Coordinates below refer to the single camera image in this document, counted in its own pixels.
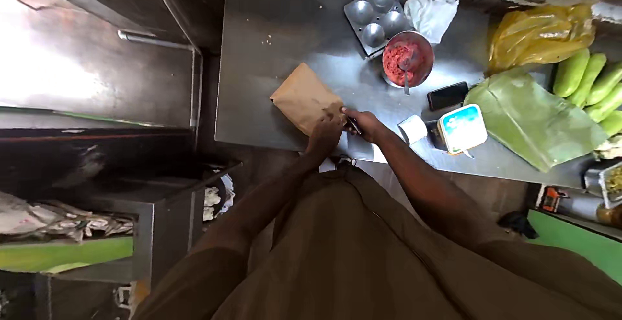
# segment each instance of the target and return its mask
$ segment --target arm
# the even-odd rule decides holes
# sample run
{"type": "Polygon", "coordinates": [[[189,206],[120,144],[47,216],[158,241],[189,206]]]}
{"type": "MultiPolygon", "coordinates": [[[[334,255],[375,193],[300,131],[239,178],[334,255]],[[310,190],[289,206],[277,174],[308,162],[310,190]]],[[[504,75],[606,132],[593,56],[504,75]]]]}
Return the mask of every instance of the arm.
{"type": "Polygon", "coordinates": [[[133,319],[209,319],[246,276],[251,243],[288,202],[305,176],[337,146],[342,124],[327,115],[305,153],[219,217],[137,308],[133,319]]]}
{"type": "Polygon", "coordinates": [[[343,111],[356,119],[365,140],[382,150],[410,204],[432,229],[470,250],[490,240],[509,240],[470,197],[417,156],[371,112],[343,111]]]}
{"type": "Polygon", "coordinates": [[[260,184],[214,222],[190,253],[223,247],[248,257],[255,236],[294,196],[306,175],[316,170],[335,149],[341,136],[341,127],[339,117],[327,115],[322,118],[309,138],[305,153],[282,174],[260,184]]]}

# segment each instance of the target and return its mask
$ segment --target cucumber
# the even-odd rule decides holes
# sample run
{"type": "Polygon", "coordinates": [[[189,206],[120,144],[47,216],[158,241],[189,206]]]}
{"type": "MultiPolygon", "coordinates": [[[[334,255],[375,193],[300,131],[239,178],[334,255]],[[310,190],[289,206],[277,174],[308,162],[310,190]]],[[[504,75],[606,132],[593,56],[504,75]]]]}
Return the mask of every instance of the cucumber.
{"type": "Polygon", "coordinates": [[[612,136],[622,130],[622,111],[614,111],[609,114],[599,125],[607,135],[612,136]]]}
{"type": "Polygon", "coordinates": [[[553,94],[565,98],[577,90],[589,60],[589,49],[582,48],[568,59],[560,62],[553,84],[553,94]]]}
{"type": "Polygon", "coordinates": [[[581,109],[585,106],[585,100],[590,94],[594,80],[596,80],[596,77],[598,77],[598,74],[605,66],[605,62],[607,62],[607,57],[603,53],[592,54],[590,60],[587,61],[587,67],[577,90],[567,98],[568,101],[581,109]]]}
{"type": "Polygon", "coordinates": [[[607,96],[592,105],[585,108],[585,112],[595,121],[601,122],[604,120],[613,110],[622,105],[622,83],[618,83],[613,87],[613,90],[607,94],[607,96]]]}
{"type": "Polygon", "coordinates": [[[603,100],[620,80],[622,80],[622,63],[618,63],[613,69],[596,79],[585,104],[594,105],[603,100]]]}

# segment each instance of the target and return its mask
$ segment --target person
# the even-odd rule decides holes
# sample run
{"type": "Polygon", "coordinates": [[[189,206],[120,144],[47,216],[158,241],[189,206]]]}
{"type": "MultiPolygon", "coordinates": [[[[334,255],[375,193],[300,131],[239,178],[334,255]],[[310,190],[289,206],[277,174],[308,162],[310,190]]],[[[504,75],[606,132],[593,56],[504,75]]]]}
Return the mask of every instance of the person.
{"type": "Polygon", "coordinates": [[[342,131],[218,218],[135,319],[622,319],[622,288],[575,253],[516,241],[372,113],[344,109],[382,150],[424,224],[349,165],[317,173],[342,131]],[[247,273],[253,239],[272,249],[247,273]]]}

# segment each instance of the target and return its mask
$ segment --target banana leaf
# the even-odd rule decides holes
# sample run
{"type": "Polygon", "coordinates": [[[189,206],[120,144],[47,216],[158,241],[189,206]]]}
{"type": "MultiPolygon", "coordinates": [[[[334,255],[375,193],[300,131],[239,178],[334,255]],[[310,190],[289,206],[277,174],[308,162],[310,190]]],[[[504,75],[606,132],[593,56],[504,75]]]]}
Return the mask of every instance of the banana leaf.
{"type": "Polygon", "coordinates": [[[60,273],[133,254],[133,237],[109,237],[0,245],[0,270],[16,273],[60,273]]]}
{"type": "Polygon", "coordinates": [[[548,93],[520,67],[479,83],[464,104],[479,105],[488,133],[545,173],[608,138],[583,110],[548,93]]]}

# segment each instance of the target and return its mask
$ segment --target spoon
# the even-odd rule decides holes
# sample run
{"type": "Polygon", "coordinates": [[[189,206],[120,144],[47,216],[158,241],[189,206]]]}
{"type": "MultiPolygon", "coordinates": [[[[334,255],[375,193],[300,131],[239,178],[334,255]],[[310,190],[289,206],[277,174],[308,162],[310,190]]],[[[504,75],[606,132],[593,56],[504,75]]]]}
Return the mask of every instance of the spoon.
{"type": "Polygon", "coordinates": [[[397,65],[402,71],[404,71],[404,94],[410,95],[410,88],[408,87],[408,70],[412,69],[413,61],[417,60],[417,53],[415,51],[412,52],[408,59],[403,59],[397,65]]]}

